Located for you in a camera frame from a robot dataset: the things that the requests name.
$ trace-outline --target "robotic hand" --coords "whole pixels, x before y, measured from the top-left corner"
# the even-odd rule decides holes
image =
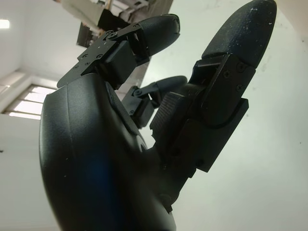
[[[192,77],[114,90],[179,36],[168,14],[107,31],[44,102],[40,163],[64,231],[173,231],[172,204],[196,169],[208,172],[248,109],[242,94],[266,50],[274,0],[254,0],[221,27]],[[150,124],[147,149],[139,128]]]

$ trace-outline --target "white ceiling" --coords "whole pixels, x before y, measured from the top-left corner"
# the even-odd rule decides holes
[[[0,19],[8,19],[10,29],[0,29],[0,78],[21,65],[25,31],[26,1],[1,0]]]

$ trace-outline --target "white wall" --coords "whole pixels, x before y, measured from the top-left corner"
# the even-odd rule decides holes
[[[41,179],[38,131],[38,120],[0,114],[1,231],[56,230]]]
[[[247,0],[174,0],[181,36],[154,56],[143,85],[191,76],[222,23]],[[245,97],[250,108],[209,173],[188,179],[173,205],[177,231],[308,230],[308,43],[278,12]],[[149,145],[150,131],[144,130]]]
[[[24,46],[26,1],[0,1],[0,19],[10,21],[9,29],[0,29],[0,78],[20,67]]]
[[[85,48],[77,46],[80,21],[52,0],[26,1],[26,33],[22,68],[60,79]]]

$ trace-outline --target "ceiling light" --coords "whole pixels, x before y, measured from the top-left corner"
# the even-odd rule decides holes
[[[0,29],[10,28],[10,21],[6,19],[0,19]]]

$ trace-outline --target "screw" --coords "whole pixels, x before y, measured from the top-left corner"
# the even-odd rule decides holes
[[[109,39],[112,39],[112,38],[115,38],[116,36],[117,36],[117,32],[111,33],[111,34],[108,36],[108,38],[109,38]]]
[[[135,94],[134,95],[141,95],[142,94],[142,90],[138,89],[135,91]]]
[[[245,69],[246,69],[246,65],[243,64],[243,63],[238,63],[237,66],[236,66],[236,70],[237,70],[239,73],[244,72]]]
[[[230,71],[225,71],[225,72],[223,73],[223,76],[224,76],[224,78],[230,78],[230,77],[231,77]]]
[[[240,92],[240,91],[243,90],[243,88],[244,87],[241,84],[239,84],[239,85],[236,86],[236,91]]]

